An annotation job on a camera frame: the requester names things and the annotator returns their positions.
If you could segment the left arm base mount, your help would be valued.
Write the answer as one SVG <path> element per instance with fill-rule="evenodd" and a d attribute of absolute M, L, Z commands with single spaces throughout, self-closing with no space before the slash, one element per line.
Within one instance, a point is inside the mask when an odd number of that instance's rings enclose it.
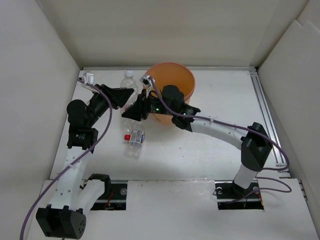
<path fill-rule="evenodd" d="M 80 184 L 83 191 L 89 180 L 104 182 L 104 193 L 95 201 L 92 211 L 125 211 L 127 207 L 128 182 L 126 180 L 111 180 L 108 174 L 94 173 L 88 180 Z"/>

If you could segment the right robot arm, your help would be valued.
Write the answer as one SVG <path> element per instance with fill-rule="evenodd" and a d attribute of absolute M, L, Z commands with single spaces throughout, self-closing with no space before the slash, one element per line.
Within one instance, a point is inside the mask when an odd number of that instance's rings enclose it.
<path fill-rule="evenodd" d="M 140 122 L 149 114 L 171 115 L 171 122 L 179 129 L 205 134 L 233 145 L 240 150 L 241 165 L 227 190 L 232 199 L 247 195 L 252 180 L 262 171 L 272 150 L 264 127 L 257 122 L 245 129 L 219 124 L 202 115 L 200 109 L 185 103 L 184 94 L 175 85 L 163 87 L 161 97 L 155 95 L 155 91 L 147 93 L 142 90 L 135 103 L 121 116 Z"/>

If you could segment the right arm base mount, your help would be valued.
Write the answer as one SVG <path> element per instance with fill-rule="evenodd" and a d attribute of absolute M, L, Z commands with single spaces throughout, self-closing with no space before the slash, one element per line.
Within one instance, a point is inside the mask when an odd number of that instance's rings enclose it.
<path fill-rule="evenodd" d="M 219 180 L 214 184 L 213 195 L 219 210 L 264 210 L 260 193 L 252 193 L 259 187 L 257 180 L 253 180 L 248 189 L 236 186 L 231 180 Z"/>

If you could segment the clear bottle red label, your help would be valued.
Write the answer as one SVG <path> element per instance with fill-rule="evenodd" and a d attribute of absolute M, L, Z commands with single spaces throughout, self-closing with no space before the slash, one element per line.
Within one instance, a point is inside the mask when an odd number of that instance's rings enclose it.
<path fill-rule="evenodd" d="M 120 88 L 122 89 L 133 89 L 133 93 L 128 98 L 125 105 L 120 110 L 120 124 L 121 124 L 121 134 L 125 142 L 128 142 L 131 137 L 131 129 L 134 121 L 129 118 L 122 117 L 124 113 L 132 104 L 134 104 L 138 97 L 138 86 L 136 80 L 134 79 L 134 72 L 131 69 L 124 71 L 124 79 L 120 83 Z"/>

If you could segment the clear bottle blue white label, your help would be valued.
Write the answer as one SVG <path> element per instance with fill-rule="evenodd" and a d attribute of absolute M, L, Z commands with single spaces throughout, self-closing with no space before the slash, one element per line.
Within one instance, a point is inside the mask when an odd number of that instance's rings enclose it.
<path fill-rule="evenodd" d="M 145 140 L 145 131 L 143 129 L 134 128 L 130 134 L 126 134 L 124 139 L 128 142 L 125 155 L 131 159 L 138 159 L 142 144 Z"/>

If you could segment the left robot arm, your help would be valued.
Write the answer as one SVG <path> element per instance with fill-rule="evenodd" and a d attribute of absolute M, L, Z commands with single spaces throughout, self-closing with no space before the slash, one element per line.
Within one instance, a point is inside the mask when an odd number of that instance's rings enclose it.
<path fill-rule="evenodd" d="M 94 128 L 106 112 L 122 108 L 133 94 L 132 88 L 92 86 L 88 103 L 72 100 L 66 108 L 69 122 L 67 152 L 63 170 L 55 178 L 57 186 L 45 208 L 36 212 L 36 220 L 46 237 L 79 240 L 86 228 L 86 215 L 98 198 L 111 194 L 108 175 L 89 180 L 80 188 L 86 166 L 95 146 L 104 137 Z"/>

